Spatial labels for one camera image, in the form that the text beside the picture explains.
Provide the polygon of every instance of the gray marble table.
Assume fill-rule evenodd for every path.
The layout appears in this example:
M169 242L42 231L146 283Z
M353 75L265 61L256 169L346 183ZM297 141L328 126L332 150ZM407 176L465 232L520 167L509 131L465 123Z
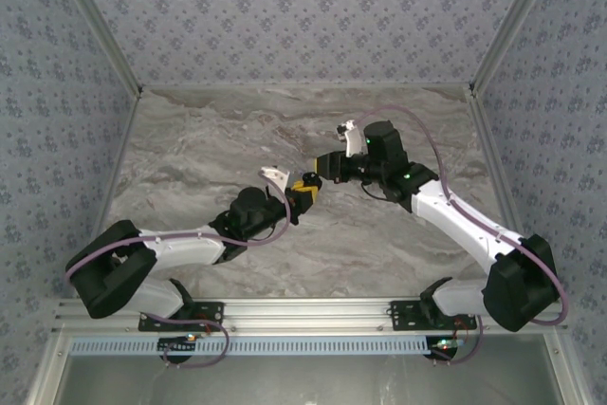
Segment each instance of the gray marble table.
M242 188L262 185L261 166L310 171L315 156L344 147L339 123L387 103L406 105L427 122L451 186L498 220L463 89L234 87L143 93L106 224L130 218L151 230L202 226ZM436 169L416 125L394 112L377 119L393 121L411 160ZM432 225L369 198L356 183L327 182L301 224L275 243L164 277L195 297L359 297L414 295L445 276L481 273Z

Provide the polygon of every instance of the patterned wallpaper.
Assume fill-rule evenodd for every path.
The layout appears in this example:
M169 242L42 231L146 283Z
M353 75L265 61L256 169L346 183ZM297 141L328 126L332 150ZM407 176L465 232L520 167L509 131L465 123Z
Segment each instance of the patterned wallpaper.
M0 403L21 404L130 97L72 0L0 1Z
M466 82L512 0L96 0L142 84Z
M607 403L607 0L538 0L483 97L525 231L553 247Z

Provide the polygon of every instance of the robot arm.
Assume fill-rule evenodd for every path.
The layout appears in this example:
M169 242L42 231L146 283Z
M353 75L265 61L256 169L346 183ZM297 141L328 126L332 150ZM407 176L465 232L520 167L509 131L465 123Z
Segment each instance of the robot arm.
M232 201L229 210L197 230L138 230L130 220L121 220L86 246L65 270L89 315L104 318L130 309L178 320L190 318L184 304L192 298L183 285L149 274L167 267L225 263L249 245L271 242L273 239L254 238L286 218L287 207L282 198L286 198L290 212L287 223L297 225L299 216L314 204L322 186L314 173L303 175L303 180L290 188L286 187L288 174L273 168L264 168L262 173L283 194L281 199L271 195L269 189L264 192L247 187Z
M421 294L422 308L430 321L439 324L448 316L488 313L505 329L518 331L558 299L559 294L548 277L501 239L519 240L554 272L554 260L547 242L537 234L525 239L490 220L453 192L446 194L436 173L409 161L400 134L389 121L365 127L364 141L351 140L360 138L358 127L352 121L341 125L338 135L345 139L346 151L317 158L315 167L321 177L335 183L359 180L363 186L375 182L388 201L445 232L472 255L488 276L480 281L446 278L431 285ZM367 154L362 151L363 142ZM460 211L454 208L452 203L455 201ZM499 235L487 234L461 210Z

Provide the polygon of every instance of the wall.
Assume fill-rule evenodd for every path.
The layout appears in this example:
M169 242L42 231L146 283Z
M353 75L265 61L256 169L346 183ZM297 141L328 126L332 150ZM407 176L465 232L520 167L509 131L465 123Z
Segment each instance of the wall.
M96 0L142 84L466 82L511 0Z
M524 220L552 244L607 403L607 3L538 0L483 96Z
M72 0L0 2L0 403L21 404L130 97Z

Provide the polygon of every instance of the yellow object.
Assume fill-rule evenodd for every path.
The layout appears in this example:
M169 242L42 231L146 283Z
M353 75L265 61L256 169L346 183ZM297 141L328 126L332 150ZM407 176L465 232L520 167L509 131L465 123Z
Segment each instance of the yellow object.
M293 192L312 192L312 202L316 203L316 195L319 192L319 188L316 186L304 186L304 182L302 180L298 180L291 187Z

